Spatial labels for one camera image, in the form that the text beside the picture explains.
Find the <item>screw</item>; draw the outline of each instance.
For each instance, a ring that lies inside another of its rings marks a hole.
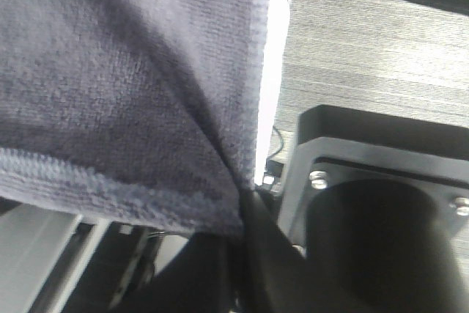
[[[294,249],[296,249],[298,252],[300,252],[300,254],[303,256],[303,257],[306,257],[306,250],[304,247],[300,246],[300,245],[292,245]]]
[[[328,173],[321,170],[316,170],[309,174],[311,187],[316,190],[323,190],[328,187]]]
[[[456,208],[458,216],[469,216],[469,198],[457,197],[453,200],[451,206]]]

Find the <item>gray floor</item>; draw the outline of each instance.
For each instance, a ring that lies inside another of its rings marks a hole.
[[[318,104],[469,127],[469,17],[402,0],[292,0],[282,80],[279,161],[298,114]],[[469,283],[469,227],[454,247]]]

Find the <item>silver screw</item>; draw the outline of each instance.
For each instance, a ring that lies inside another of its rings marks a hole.
[[[469,198],[457,197],[453,200],[451,206],[456,208],[458,216],[469,216]]]
[[[296,249],[298,252],[300,252],[300,254],[303,256],[303,257],[306,257],[306,250],[304,247],[300,246],[300,245],[292,245],[294,249]]]
[[[328,173],[321,170],[316,170],[309,174],[311,187],[316,190],[323,190],[328,187]]]

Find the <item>cable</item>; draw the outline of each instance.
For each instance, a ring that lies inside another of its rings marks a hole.
[[[267,160],[269,161],[270,159],[272,159],[273,157],[275,157],[277,154],[279,154],[283,148],[284,148],[284,137],[281,135],[280,131],[278,130],[278,128],[276,128],[275,126],[272,126],[272,129],[277,133],[277,136],[278,136],[278,140],[280,141],[280,147],[274,152],[272,153],[271,155],[269,155],[267,157]]]

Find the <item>gray towel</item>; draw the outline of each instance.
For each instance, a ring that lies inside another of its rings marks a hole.
[[[237,234],[268,0],[0,0],[0,196]]]

